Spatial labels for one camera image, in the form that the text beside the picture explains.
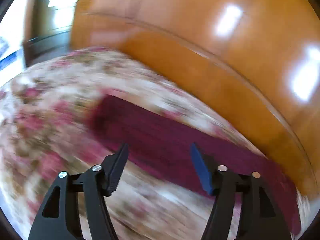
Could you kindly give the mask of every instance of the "burgundy fabric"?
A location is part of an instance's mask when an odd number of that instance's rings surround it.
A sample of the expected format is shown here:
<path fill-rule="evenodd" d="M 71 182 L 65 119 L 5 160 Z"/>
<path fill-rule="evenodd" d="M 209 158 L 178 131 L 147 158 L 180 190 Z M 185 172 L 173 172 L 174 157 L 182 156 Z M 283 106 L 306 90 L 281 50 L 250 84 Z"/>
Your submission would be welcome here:
<path fill-rule="evenodd" d="M 267 182 L 294 234 L 301 229 L 293 182 L 271 160 L 226 140 L 154 114 L 123 99 L 106 96 L 90 117 L 89 126 L 105 147 L 116 151 L 129 144 L 129 160 L 156 178 L 206 195 L 190 158 L 190 146 L 213 155 L 233 172 L 250 175 L 258 171 Z"/>

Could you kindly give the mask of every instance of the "metal screw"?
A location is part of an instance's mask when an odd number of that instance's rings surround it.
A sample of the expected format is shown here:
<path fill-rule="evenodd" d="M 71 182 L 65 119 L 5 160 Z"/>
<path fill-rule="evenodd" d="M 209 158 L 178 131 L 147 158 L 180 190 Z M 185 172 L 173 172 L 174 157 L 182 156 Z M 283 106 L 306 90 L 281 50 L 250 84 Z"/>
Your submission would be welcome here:
<path fill-rule="evenodd" d="M 94 165 L 94 166 L 92 167 L 92 170 L 93 170 L 93 171 L 100 171 L 101 169 L 102 169 L 101 165 Z"/>
<path fill-rule="evenodd" d="M 219 170 L 219 171 L 227 171 L 228 168 L 227 168 L 227 166 L 225 166 L 225 165 L 219 165 L 219 166 L 218 166 L 218 170 Z"/>
<path fill-rule="evenodd" d="M 64 178 L 68 175 L 68 173 L 66 171 L 62 171 L 59 173 L 59 178 Z"/>
<path fill-rule="evenodd" d="M 261 177 L 260 173 L 258 173 L 258 172 L 256 172 L 256 171 L 252 173 L 252 176 L 253 176 L 254 178 L 256 178 L 256 179 L 258 179 L 258 178 Z"/>

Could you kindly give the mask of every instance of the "pink floral pattern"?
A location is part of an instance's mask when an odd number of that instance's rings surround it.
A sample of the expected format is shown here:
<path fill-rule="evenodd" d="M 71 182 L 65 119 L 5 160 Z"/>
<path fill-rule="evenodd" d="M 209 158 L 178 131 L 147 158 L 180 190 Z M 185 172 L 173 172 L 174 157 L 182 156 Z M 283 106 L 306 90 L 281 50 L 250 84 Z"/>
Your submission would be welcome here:
<path fill-rule="evenodd" d="M 63 159 L 56 152 L 45 153 L 40 159 L 39 173 L 45 180 L 54 181 L 63 168 Z"/>
<path fill-rule="evenodd" d="M 84 172 L 111 154 L 85 125 L 106 93 L 262 155 L 212 109 L 119 51 L 89 48 L 34 65 L 0 90 L 0 188 L 26 239 L 57 174 Z M 107 205 L 122 240 L 159 240 L 200 239 L 213 203 L 128 162 Z"/>

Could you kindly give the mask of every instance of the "floral fabric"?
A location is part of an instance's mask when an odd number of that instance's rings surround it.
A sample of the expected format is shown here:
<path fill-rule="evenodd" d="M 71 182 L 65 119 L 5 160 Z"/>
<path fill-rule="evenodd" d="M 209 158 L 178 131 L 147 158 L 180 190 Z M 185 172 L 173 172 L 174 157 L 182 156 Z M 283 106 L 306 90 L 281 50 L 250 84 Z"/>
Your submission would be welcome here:
<path fill-rule="evenodd" d="M 58 172 L 84 172 L 111 154 L 85 125 L 106 93 L 262 155 L 204 103 L 123 53 L 89 48 L 39 63 L 0 89 L 0 188 L 26 239 Z M 83 195 L 79 205 L 90 239 Z M 200 239 L 212 205 L 130 162 L 107 199 L 120 239 Z M 239 216 L 235 207 L 229 239 Z"/>

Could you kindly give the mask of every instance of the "cutout hole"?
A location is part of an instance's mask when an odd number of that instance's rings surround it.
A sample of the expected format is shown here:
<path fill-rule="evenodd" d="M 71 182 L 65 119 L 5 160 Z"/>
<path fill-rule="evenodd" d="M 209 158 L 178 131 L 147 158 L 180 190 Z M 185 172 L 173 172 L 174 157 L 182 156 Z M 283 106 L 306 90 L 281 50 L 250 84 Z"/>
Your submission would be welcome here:
<path fill-rule="evenodd" d="M 273 218 L 276 216 L 269 197 L 262 187 L 259 187 L 260 196 L 260 217 Z"/>
<path fill-rule="evenodd" d="M 78 209 L 79 209 L 79 216 L 80 216 L 80 225 L 82 233 L 84 233 L 84 239 L 92 239 L 90 230 L 89 230 L 89 223 L 87 219 L 87 210 L 85 208 L 84 202 L 84 193 L 78 192 Z"/>
<path fill-rule="evenodd" d="M 239 174 L 239 177 L 243 180 L 246 180 L 249 176 L 248 175 L 243 175 L 243 174 Z"/>
<path fill-rule="evenodd" d="M 55 187 L 42 212 L 42 215 L 45 218 L 59 217 L 59 200 L 60 200 L 60 187 Z"/>
<path fill-rule="evenodd" d="M 233 240 L 236 239 L 236 234 L 237 234 L 239 223 L 240 223 L 241 207 L 242 207 L 242 192 L 236 192 L 231 225 L 230 225 L 227 239 L 233 239 Z"/>

